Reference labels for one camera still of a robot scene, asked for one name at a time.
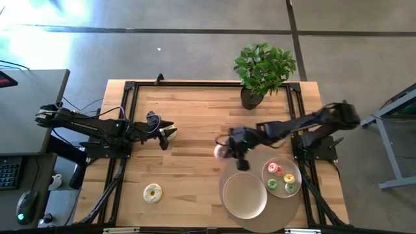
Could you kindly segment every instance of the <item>small plate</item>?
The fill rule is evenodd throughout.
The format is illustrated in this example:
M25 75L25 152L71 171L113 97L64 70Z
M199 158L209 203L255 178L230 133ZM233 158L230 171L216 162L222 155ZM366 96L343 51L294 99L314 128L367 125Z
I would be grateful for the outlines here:
M276 163L283 167L283 175L277 176L274 173L268 172L267 168L270 163ZM294 184L296 185L296 192L290 194L286 191L285 185L286 182L283 179L286 174L292 174L295 178ZM261 179L263 180L263 184L265 185L266 189L273 195L279 198L290 198L291 196L295 195L300 190L300 186L302 184L302 176L300 175L300 171L298 166L289 159L283 157L275 157L266 162L263 166L263 170L261 171ZM278 188L275 190L271 190L267 187L267 181L269 179L275 179L278 182Z
M257 176L242 172L227 180L222 197L224 205L232 215L251 219L259 216L265 209L267 190Z

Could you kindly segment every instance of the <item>wooden tabletop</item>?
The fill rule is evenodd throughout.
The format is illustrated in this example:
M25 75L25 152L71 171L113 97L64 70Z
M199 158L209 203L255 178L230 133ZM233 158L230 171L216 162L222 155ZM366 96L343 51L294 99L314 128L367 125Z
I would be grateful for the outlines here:
M120 106L124 83L125 80L109 80L102 112ZM320 109L322 102L317 83L301 82L300 85L306 113ZM117 226L238 227L221 205L218 180L225 165L213 157L214 138L237 125L254 127L258 122L290 118L285 90L280 90L276 96L265 96L254 110L241 107L240 90L239 87L140 88L134 121L145 122L145 115L154 111L163 120L175 122L178 130L166 151L160 149L157 140L133 146L124 175ZM132 95L127 102L127 116L131 99ZM114 111L101 118L117 117L118 111ZM290 140L276 153L291 158ZM101 196L108 163L109 160L99 159L87 168L75 222L85 217ZM336 169L328 162L317 161L316 164L322 196L338 217L348 223ZM143 200L143 190L150 183L158 183L163 189L158 203ZM112 196L106 218L111 213ZM316 203L312 194L310 196L313 215L318 220ZM287 227L307 227L303 202Z

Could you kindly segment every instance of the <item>white mug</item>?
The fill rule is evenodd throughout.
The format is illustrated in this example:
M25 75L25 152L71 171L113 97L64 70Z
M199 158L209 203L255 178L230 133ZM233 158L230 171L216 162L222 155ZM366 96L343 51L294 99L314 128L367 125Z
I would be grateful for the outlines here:
M56 175L52 176L51 180L52 180L52 183L49 185L49 188L50 189L57 189L62 184L62 175L61 174L56 174Z

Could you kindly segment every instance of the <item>concrete floor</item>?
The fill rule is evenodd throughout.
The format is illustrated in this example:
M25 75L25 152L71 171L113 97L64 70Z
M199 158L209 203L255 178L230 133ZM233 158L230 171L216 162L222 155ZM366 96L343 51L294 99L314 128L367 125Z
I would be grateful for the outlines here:
M302 31L416 31L411 0L292 0ZM68 68L65 96L83 107L102 98L108 79L238 79L232 59L250 42L293 50L291 35L44 32L16 23L106 28L290 30L284 0L9 1L0 15L2 60L31 69ZM324 103L348 100L362 118L416 81L416 37L300 36L308 81ZM296 73L292 81L299 81ZM97 103L89 110L97 108ZM70 141L84 136L64 133ZM336 133L339 169L351 224L414 232L416 186L380 191L394 178L377 129ZM57 163L58 171L73 165ZM76 191L65 192L74 198ZM62 225L71 207L47 210Z

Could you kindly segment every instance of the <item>green leaves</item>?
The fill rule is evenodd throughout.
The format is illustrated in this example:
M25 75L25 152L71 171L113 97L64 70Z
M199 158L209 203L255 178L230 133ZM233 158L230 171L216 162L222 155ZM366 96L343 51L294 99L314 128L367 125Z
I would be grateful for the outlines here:
M233 68L241 79L241 84L256 94L277 93L279 85L296 71L296 61L290 51L268 47L266 42L246 45L239 57L234 58Z

